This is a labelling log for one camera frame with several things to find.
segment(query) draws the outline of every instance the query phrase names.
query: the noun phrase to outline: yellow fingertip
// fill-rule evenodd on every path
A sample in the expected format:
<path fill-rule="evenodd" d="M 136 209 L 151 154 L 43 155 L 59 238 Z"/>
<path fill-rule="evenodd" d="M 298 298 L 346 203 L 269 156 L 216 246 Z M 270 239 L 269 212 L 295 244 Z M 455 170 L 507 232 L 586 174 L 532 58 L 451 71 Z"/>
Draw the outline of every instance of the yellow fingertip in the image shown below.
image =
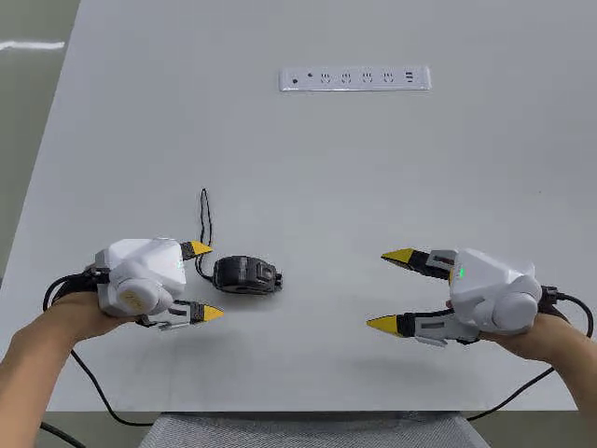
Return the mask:
<path fill-rule="evenodd" d="M 211 305 L 203 305 L 203 321 L 209 322 L 210 320 L 218 319 L 224 315 L 222 310 L 219 310 Z"/>
<path fill-rule="evenodd" d="M 383 317 L 368 320 L 367 325 L 385 333 L 394 334 L 395 336 L 401 336 L 398 332 L 398 323 L 396 315 L 385 315 Z"/>
<path fill-rule="evenodd" d="M 199 241 L 190 241 L 190 245 L 193 247 L 195 255 L 207 254 L 213 250 L 209 245 L 205 245 Z"/>
<path fill-rule="evenodd" d="M 399 264 L 409 264 L 410 257 L 412 257 L 412 253 L 414 249 L 398 249 L 394 252 L 388 252 L 382 255 L 383 259 L 387 259 L 388 261 L 393 261 Z"/>

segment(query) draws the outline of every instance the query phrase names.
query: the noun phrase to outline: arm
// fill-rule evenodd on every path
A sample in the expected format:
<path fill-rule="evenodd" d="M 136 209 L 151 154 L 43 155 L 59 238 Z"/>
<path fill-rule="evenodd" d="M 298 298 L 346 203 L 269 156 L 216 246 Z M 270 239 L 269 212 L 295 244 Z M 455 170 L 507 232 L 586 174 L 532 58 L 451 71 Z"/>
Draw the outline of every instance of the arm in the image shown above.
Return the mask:
<path fill-rule="evenodd" d="M 597 343 L 553 315 L 539 314 L 524 334 L 483 333 L 482 339 L 499 343 L 526 359 L 545 361 L 560 374 L 580 412 L 597 421 Z"/>
<path fill-rule="evenodd" d="M 104 315 L 94 293 L 70 294 L 13 336 L 0 363 L 3 445 L 34 446 L 58 375 L 76 343 L 129 319 Z"/>

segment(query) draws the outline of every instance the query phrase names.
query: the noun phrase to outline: power strip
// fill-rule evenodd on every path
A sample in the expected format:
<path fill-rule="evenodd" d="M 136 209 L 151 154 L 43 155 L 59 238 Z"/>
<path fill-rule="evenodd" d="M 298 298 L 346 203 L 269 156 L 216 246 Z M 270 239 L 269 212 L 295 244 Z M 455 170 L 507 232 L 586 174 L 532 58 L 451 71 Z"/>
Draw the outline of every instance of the power strip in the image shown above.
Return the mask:
<path fill-rule="evenodd" d="M 429 67 L 300 67 L 280 71 L 281 91 L 428 91 Z"/>

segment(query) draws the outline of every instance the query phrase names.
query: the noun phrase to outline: black cable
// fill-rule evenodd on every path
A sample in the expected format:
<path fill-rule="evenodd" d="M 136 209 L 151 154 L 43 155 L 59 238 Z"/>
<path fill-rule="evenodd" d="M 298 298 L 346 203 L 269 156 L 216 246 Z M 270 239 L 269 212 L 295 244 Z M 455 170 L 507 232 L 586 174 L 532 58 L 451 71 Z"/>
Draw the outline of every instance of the black cable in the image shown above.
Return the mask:
<path fill-rule="evenodd" d="M 87 376 L 89 376 L 91 382 L 93 383 L 93 386 L 95 387 L 95 390 L 97 390 L 97 393 L 99 394 L 100 399 L 102 399 L 102 401 L 104 402 L 105 408 L 107 409 L 108 413 L 114 420 L 116 420 L 117 422 L 119 422 L 122 425 L 126 425 L 127 427 L 152 427 L 153 426 L 153 423 L 129 422 L 128 420 L 125 420 L 125 419 L 119 417 L 112 409 L 112 406 L 110 406 L 110 403 L 108 402 L 108 399 L 105 397 L 104 391 L 102 390 L 100 383 L 97 381 L 97 378 L 95 378 L 95 375 L 93 373 L 91 373 L 90 368 L 87 367 L 87 365 L 83 362 L 83 359 L 80 358 L 80 356 L 76 353 L 75 350 L 71 350 L 71 356 L 75 359 L 76 363 L 80 366 L 80 368 L 83 369 L 83 371 L 85 373 L 87 373 Z"/>
<path fill-rule="evenodd" d="M 42 309 L 44 310 L 44 312 L 47 311 L 47 309 L 57 300 L 59 300 L 61 297 L 55 297 L 53 300 L 51 300 L 51 296 L 52 296 L 52 292 L 54 291 L 54 289 L 56 289 L 57 286 L 64 284 L 66 282 L 68 282 L 69 280 L 78 280 L 78 279 L 82 279 L 82 278 L 91 278 L 93 277 L 93 273 L 89 272 L 89 271 L 85 271 L 84 273 L 75 273 L 72 275 L 66 275 L 64 277 L 59 278 L 58 280 L 56 280 L 55 282 L 53 282 L 48 290 L 46 291 L 46 295 L 44 296 L 44 302 L 42 304 Z M 119 422 L 122 425 L 126 425 L 128 427 L 151 427 L 153 426 L 152 423 L 136 423 L 136 422 L 130 422 L 128 420 L 125 420 L 121 417 L 119 417 L 114 410 L 112 409 L 112 406 L 110 406 L 109 401 L 107 400 L 107 398 L 105 397 L 105 393 L 102 390 L 102 387 L 100 386 L 100 383 L 97 381 L 97 378 L 95 378 L 95 375 L 91 372 L 90 368 L 87 367 L 87 365 L 85 364 L 85 362 L 83 362 L 83 359 L 81 359 L 81 357 L 76 353 L 75 350 L 71 350 L 71 356 L 73 357 L 73 359 L 76 361 L 76 363 L 79 365 L 79 367 L 87 374 L 87 376 L 90 378 L 91 382 L 93 383 L 93 386 L 95 387 L 95 390 L 97 390 L 97 393 L 100 396 L 100 399 L 102 399 L 102 402 L 104 403 L 105 408 L 107 409 L 108 413 L 110 414 L 110 416 L 116 420 L 117 422 Z M 47 425 L 46 423 L 42 422 L 41 424 L 41 428 L 43 428 L 44 425 Z"/>
<path fill-rule="evenodd" d="M 50 425 L 48 423 L 45 423 L 45 422 L 41 422 L 41 425 L 39 427 L 41 429 L 43 429 L 44 431 L 47 431 L 50 434 L 58 437 L 59 439 L 62 439 L 63 441 L 65 441 L 69 445 L 74 446 L 75 448 L 85 448 L 85 445 L 83 443 L 81 443 L 80 441 L 78 441 L 74 437 L 69 436 L 64 431 L 58 429 L 57 427 L 53 427 L 52 425 Z"/>
<path fill-rule="evenodd" d="M 48 310 L 50 305 L 53 303 L 53 301 L 50 302 L 50 298 L 52 297 L 52 292 L 54 292 L 54 289 L 56 289 L 56 287 L 58 287 L 62 283 L 68 282 L 69 280 L 75 280 L 78 278 L 82 278 L 84 275 L 85 275 L 84 273 L 73 273 L 71 275 L 66 275 L 64 277 L 61 277 L 58 280 L 56 280 L 54 283 L 52 283 L 49 286 L 49 288 L 46 290 L 46 295 L 44 296 L 44 302 L 41 305 L 41 309 L 44 311 L 44 313 Z"/>
<path fill-rule="evenodd" d="M 199 205 L 200 205 L 199 213 L 200 213 L 200 218 L 201 218 L 201 234 L 199 237 L 199 241 L 201 243 L 205 244 L 205 221 L 203 220 L 203 216 L 205 215 L 205 209 L 206 209 L 207 210 L 207 223 L 209 225 L 209 240 L 207 242 L 207 245 L 209 245 L 211 247 L 214 224 L 212 222 L 212 212 L 209 208 L 209 198 L 207 196 L 207 189 L 201 190 L 201 195 L 199 197 Z M 195 258 L 195 269 L 197 270 L 197 273 L 201 277 L 203 277 L 205 280 L 209 280 L 211 282 L 213 277 L 211 275 L 207 275 L 206 273 L 204 273 L 203 268 L 201 266 L 204 256 L 205 256 L 205 254 L 202 254 Z"/>
<path fill-rule="evenodd" d="M 556 293 L 556 299 L 560 300 L 560 301 L 571 301 L 571 302 L 577 304 L 580 308 L 582 308 L 582 310 L 587 315 L 587 333 L 586 333 L 586 335 L 588 338 L 590 338 L 593 335 L 593 313 L 591 312 L 590 308 L 582 300 L 577 299 L 576 297 L 573 297 L 573 296 L 569 296 L 568 294 L 562 294 L 561 292 Z M 495 411 L 502 409 L 504 406 L 506 406 L 510 401 L 515 399 L 518 395 L 520 395 L 526 389 L 528 389 L 532 385 L 538 383 L 543 378 L 545 378 L 546 376 L 550 375 L 553 372 L 555 372 L 555 370 L 553 369 L 553 367 L 550 367 L 543 373 L 539 373 L 531 381 L 528 381 L 527 383 L 525 383 L 524 385 L 522 385 L 521 387 L 516 389 L 516 391 L 514 391 L 514 393 L 512 393 L 512 395 L 510 395 L 507 399 L 505 399 L 498 405 L 493 406 L 488 411 L 484 411 L 482 413 L 478 413 L 477 415 L 473 415 L 472 417 L 468 417 L 466 420 L 468 420 L 469 422 L 474 422 L 475 420 L 478 420 L 486 415 L 489 415 L 490 413 L 494 413 Z"/>

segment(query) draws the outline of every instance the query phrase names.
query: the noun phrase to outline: forearm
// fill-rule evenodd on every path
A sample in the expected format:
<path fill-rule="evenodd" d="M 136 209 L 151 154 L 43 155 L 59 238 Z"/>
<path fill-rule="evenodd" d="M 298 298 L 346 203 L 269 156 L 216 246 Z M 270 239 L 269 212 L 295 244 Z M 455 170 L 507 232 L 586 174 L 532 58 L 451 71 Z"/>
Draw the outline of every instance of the forearm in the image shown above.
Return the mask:
<path fill-rule="evenodd" d="M 0 434 L 3 446 L 34 446 L 35 434 L 75 339 L 51 315 L 12 338 L 0 364 Z"/>
<path fill-rule="evenodd" d="M 597 343 L 571 333 L 551 364 L 566 383 L 580 412 L 597 421 Z"/>

